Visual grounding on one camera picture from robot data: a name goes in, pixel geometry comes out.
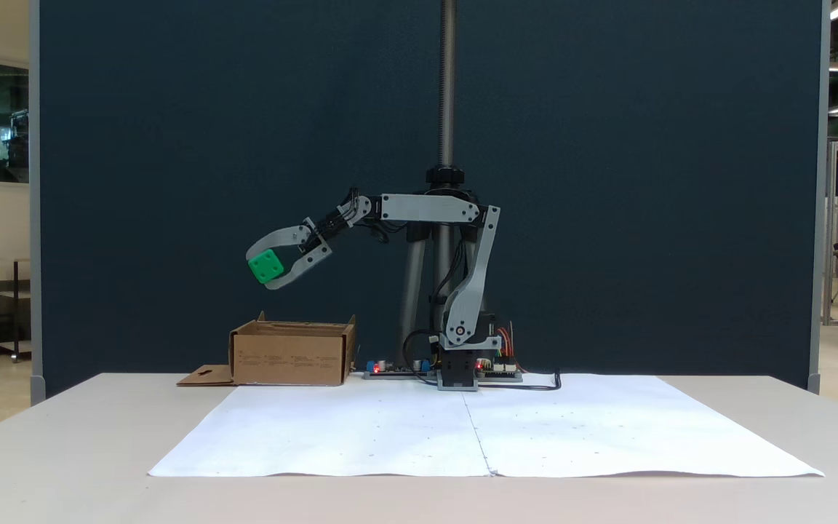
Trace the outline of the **grey ridged moving gripper finger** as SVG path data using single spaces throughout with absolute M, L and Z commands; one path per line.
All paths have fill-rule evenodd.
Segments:
M 296 262 L 293 262 L 293 264 L 282 273 L 282 275 L 270 279 L 270 281 L 265 284 L 266 288 L 269 290 L 277 290 L 295 282 L 297 279 L 305 275 L 306 272 L 309 272 L 310 269 L 319 265 L 319 263 L 324 259 L 329 258 L 332 253 L 332 248 L 330 248 L 327 243 L 322 243 L 321 245 L 316 246 L 307 253 L 303 253 L 299 259 L 296 260 Z

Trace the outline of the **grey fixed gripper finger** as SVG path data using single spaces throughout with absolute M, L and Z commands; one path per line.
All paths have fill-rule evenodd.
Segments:
M 295 225 L 277 229 L 263 236 L 247 249 L 247 265 L 262 262 L 265 266 L 292 266 L 299 258 L 290 260 L 285 255 L 277 255 L 278 249 L 303 247 L 315 235 L 313 226 Z

